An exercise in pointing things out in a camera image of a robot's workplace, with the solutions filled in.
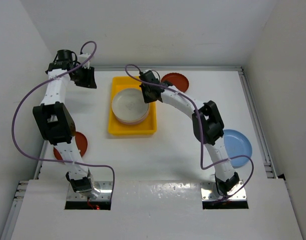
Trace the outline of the cream white plate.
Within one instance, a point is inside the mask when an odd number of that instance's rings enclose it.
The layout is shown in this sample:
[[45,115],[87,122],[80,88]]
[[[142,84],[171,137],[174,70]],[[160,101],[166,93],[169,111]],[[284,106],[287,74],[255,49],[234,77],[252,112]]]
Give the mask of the cream white plate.
[[135,88],[126,88],[119,91],[112,100],[112,112],[121,109],[143,111],[150,108],[148,103],[144,103],[142,92]]

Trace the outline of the dark red plate top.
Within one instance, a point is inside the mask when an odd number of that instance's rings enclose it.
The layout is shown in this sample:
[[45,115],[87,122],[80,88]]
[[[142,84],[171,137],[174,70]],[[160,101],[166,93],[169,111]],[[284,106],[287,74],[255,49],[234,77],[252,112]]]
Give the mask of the dark red plate top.
[[162,79],[162,82],[168,81],[172,83],[177,89],[179,89],[181,92],[186,92],[189,88],[189,80],[186,76],[183,74],[177,73],[177,72],[171,72],[166,74]]

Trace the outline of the dark red plate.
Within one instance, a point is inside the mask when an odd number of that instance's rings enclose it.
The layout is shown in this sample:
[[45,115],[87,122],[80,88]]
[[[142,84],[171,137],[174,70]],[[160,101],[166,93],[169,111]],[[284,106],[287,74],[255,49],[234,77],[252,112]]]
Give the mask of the dark red plate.
[[181,92],[186,92],[189,88],[189,80],[186,76],[183,74],[177,73],[177,72],[171,72],[166,74],[162,79],[162,82],[168,81],[172,83],[177,89],[179,89]]
[[[76,144],[77,144],[77,148],[79,150],[79,153],[80,153],[81,157],[83,157],[85,155],[86,151],[87,151],[87,148],[88,148],[88,140],[87,140],[86,136],[79,131],[76,132],[75,140],[76,140]],[[54,154],[55,159],[57,159],[59,161],[63,160],[60,153],[55,148],[53,148],[53,154]]]

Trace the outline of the light blue plate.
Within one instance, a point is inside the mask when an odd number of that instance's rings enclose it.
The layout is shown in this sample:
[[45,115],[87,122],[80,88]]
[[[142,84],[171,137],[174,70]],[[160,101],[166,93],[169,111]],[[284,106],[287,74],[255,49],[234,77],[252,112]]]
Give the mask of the light blue plate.
[[244,134],[237,130],[225,129],[224,144],[234,168],[240,168],[249,162],[252,146]]

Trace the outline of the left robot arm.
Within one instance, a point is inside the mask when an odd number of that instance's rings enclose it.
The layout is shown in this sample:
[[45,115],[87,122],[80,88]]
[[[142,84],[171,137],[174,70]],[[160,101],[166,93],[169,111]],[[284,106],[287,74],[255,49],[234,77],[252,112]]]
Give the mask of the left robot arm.
[[73,51],[59,50],[46,71],[50,82],[45,96],[41,104],[33,108],[43,139],[54,146],[67,166],[66,178],[73,191],[89,198],[97,191],[89,168],[82,165],[76,143],[76,126],[65,106],[65,98],[70,82],[78,87],[96,89],[94,71],[89,63],[78,67],[78,56]]

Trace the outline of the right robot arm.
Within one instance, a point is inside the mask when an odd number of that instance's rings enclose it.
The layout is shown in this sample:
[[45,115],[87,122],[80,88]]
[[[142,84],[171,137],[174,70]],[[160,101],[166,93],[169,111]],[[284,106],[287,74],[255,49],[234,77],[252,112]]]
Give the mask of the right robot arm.
[[224,123],[215,102],[195,100],[169,82],[160,82],[152,70],[139,71],[144,102],[160,101],[173,106],[192,120],[193,132],[200,142],[200,167],[215,167],[215,186],[226,196],[239,183],[224,144]]

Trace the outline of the yellow plastic bin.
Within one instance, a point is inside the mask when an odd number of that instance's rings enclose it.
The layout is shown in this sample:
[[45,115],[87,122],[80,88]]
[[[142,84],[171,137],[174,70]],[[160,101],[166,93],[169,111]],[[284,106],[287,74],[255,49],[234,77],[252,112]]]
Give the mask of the yellow plastic bin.
[[128,76],[116,76],[112,80],[111,99],[109,107],[108,132],[115,136],[126,135],[152,135],[157,131],[156,103],[149,104],[149,111],[142,122],[126,124],[118,120],[113,113],[113,98],[122,90],[137,89],[141,93],[140,83]]

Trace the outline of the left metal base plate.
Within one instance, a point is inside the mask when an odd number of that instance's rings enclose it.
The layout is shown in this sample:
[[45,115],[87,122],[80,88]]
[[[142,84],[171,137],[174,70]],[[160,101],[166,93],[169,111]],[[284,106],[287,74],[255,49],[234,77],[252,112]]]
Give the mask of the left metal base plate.
[[[111,200],[113,183],[111,181],[95,181],[95,193],[91,194],[90,201],[109,202]],[[68,202],[86,202],[88,196],[74,192],[71,185],[68,187],[66,201]]]

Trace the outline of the metal base plate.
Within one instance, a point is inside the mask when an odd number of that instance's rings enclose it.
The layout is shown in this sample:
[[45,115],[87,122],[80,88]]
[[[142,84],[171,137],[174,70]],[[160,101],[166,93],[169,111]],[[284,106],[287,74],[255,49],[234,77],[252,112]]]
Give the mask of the metal base plate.
[[[109,202],[111,200],[113,183],[111,181],[95,181],[95,193],[91,194],[90,201]],[[68,202],[86,202],[88,196],[74,192],[71,185],[68,187],[66,201]]]
[[[214,202],[216,200],[221,200],[225,197],[222,192],[217,191],[216,183],[214,181],[201,182],[200,187],[201,198],[204,202]],[[227,192],[227,195],[229,196],[229,201],[247,201],[244,182],[240,180],[238,184],[236,184],[231,190]]]

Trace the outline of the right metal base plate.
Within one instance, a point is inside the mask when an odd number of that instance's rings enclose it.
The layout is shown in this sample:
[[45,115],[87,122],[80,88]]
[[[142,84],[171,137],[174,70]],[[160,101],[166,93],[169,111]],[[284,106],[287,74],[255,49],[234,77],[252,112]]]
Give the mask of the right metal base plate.
[[[201,198],[204,202],[214,202],[216,200],[221,200],[225,197],[222,192],[217,191],[216,183],[214,181],[201,182],[200,187]],[[227,192],[227,195],[229,196],[229,201],[247,201],[244,182],[240,180],[238,184],[236,184],[231,190]]]

